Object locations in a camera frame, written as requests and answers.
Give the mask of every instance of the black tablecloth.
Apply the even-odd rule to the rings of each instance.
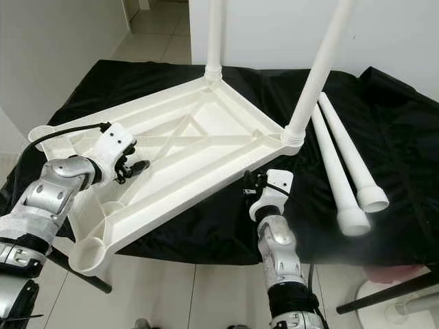
[[[203,66],[99,61],[49,124],[155,93],[203,72]],[[291,117],[308,72],[223,69],[227,83],[282,126]],[[295,175],[285,216],[298,239],[302,261],[437,263],[439,104],[373,68],[360,78],[333,71],[324,91],[373,177],[388,194],[390,206],[370,215],[373,227],[367,236],[346,238],[340,233],[310,124],[297,156],[281,156],[263,168],[288,169]],[[38,178],[45,157],[34,149],[23,162],[21,191]],[[0,193],[3,211],[10,203],[12,177]],[[241,188],[242,181],[236,181],[119,253],[188,263],[244,265],[260,261],[255,224],[248,217]],[[73,238],[68,222],[59,235]]]

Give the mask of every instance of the black table leg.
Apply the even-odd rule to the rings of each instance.
[[[372,295],[360,298],[359,300],[354,300],[353,302],[338,306],[337,313],[344,314],[347,312],[352,312],[353,310],[358,310],[359,308],[375,305],[386,300],[391,300],[392,298],[407,295],[408,293],[413,293],[417,290],[434,286],[435,284],[439,284],[439,275],[437,273],[430,272],[417,278],[402,282],[396,286],[373,293]]]
[[[69,266],[69,258],[64,255],[62,252],[60,252],[58,249],[52,247],[52,252],[50,255],[48,255],[48,259],[50,259],[55,264],[61,266],[63,269],[66,269],[72,274],[75,274],[77,277],[83,279],[84,281],[87,281],[92,286],[98,288],[100,291],[103,291],[104,293],[110,293],[112,290],[112,287],[99,279],[96,276],[83,276],[82,274],[75,272],[72,270],[72,268]]]

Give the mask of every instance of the pink object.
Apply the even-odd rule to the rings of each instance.
[[[392,267],[364,267],[368,279],[376,283],[391,284],[413,278],[424,265],[402,265]]]

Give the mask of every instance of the white plastic leg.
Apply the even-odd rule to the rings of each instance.
[[[328,125],[331,128],[337,146],[342,153],[344,162],[357,187],[359,206],[365,212],[379,212],[386,209],[389,206],[387,196],[383,189],[375,183],[327,95],[321,93],[318,101],[327,118]]]
[[[333,65],[342,32],[346,29],[357,0],[340,0],[322,44],[314,59],[311,72],[298,100],[289,125],[285,127],[282,141],[300,148],[305,140],[305,128],[317,103],[320,92]]]
[[[315,105],[312,121],[324,166],[327,170],[329,184],[337,205],[337,221],[340,229],[346,236],[363,235],[370,231],[369,220],[355,200],[318,105]]]
[[[209,48],[204,76],[209,81],[220,80],[223,0],[211,0],[209,16]]]

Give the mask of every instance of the tiled floor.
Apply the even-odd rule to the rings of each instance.
[[[189,9],[183,3],[158,2],[152,11],[132,20],[132,34],[120,44],[112,59],[190,64]],[[56,247],[68,252],[62,238]],[[307,277],[309,267],[303,265]],[[339,316],[335,307],[363,280],[361,269],[344,265],[319,265],[313,289],[332,328],[356,329],[355,316]],[[144,317],[162,329],[225,329],[246,324],[268,327],[270,312],[261,265],[188,265],[116,256],[107,281],[106,295],[50,261],[38,279],[40,294],[29,328],[130,329]]]
[[[112,59],[191,64],[187,3],[158,2],[152,10],[134,16],[131,30]]]

